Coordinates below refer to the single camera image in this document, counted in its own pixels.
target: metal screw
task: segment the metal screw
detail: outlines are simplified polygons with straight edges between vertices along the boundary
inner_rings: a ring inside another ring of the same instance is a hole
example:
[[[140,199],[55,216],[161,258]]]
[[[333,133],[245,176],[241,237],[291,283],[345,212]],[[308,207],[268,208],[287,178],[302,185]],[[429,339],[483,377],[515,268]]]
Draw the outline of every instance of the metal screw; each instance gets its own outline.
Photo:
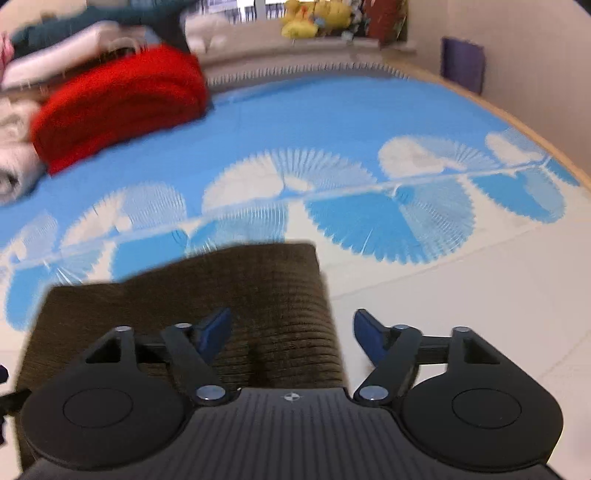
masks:
[[[197,389],[197,396],[201,400],[219,400],[226,394],[226,390],[219,385],[204,385]]]
[[[365,400],[377,401],[383,400],[388,396],[389,392],[384,387],[379,385],[368,385],[359,390],[359,396]]]

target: cloth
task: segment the cloth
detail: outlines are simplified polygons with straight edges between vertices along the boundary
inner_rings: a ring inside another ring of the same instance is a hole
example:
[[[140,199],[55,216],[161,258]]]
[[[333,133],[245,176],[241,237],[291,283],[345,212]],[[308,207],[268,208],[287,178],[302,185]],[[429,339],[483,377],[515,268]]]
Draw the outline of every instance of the cloth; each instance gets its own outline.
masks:
[[[120,25],[146,25],[166,43],[182,51],[189,48],[179,24],[182,10],[192,5],[191,0],[152,0],[146,8],[99,8],[89,5],[75,17],[49,19],[18,30],[11,38],[15,58],[24,57],[51,47],[91,25],[111,20]]]
[[[66,83],[33,120],[31,139],[55,174],[117,142],[201,117],[208,102],[197,59],[162,45]]]
[[[0,205],[28,193],[44,170],[45,165],[30,143],[0,145]]]
[[[4,75],[6,65],[14,58],[14,46],[6,32],[0,34],[0,80]]]
[[[40,110],[31,100],[0,99],[0,145],[28,141],[31,120]]]
[[[231,388],[343,386],[335,326],[314,246],[242,245],[189,258],[120,284],[52,289],[29,339],[17,389],[36,390],[117,325],[157,333],[219,307],[232,334],[214,360]],[[148,372],[166,377],[165,369]],[[23,469],[33,457],[17,434]]]
[[[146,46],[145,32],[144,27],[122,28],[116,22],[95,23],[52,47],[10,62],[4,72],[2,90],[17,88],[20,91],[23,86],[50,80],[56,75],[63,83],[63,75],[108,52],[122,48],[139,52]]]

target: stuffed toy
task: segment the stuffed toy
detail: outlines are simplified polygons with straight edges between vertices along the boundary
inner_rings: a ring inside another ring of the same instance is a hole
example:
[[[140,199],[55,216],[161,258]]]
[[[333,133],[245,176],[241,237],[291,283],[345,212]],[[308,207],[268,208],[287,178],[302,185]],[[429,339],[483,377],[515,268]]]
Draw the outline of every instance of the stuffed toy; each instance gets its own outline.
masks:
[[[287,38],[312,38],[321,31],[329,34],[345,29],[351,23],[352,9],[341,0],[300,2],[287,0],[281,35]]]

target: bed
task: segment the bed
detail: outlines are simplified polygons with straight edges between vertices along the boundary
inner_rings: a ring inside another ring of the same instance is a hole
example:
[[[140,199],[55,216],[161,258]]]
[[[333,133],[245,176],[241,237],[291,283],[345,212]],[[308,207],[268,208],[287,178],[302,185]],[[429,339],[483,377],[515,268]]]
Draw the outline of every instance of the bed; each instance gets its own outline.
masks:
[[[105,150],[3,208],[0,361],[16,366],[52,285],[303,239],[351,388],[369,369],[355,309],[427,335],[469,325],[556,396],[565,427],[551,465],[586,480],[589,191],[517,123],[370,50],[205,61],[207,117]]]

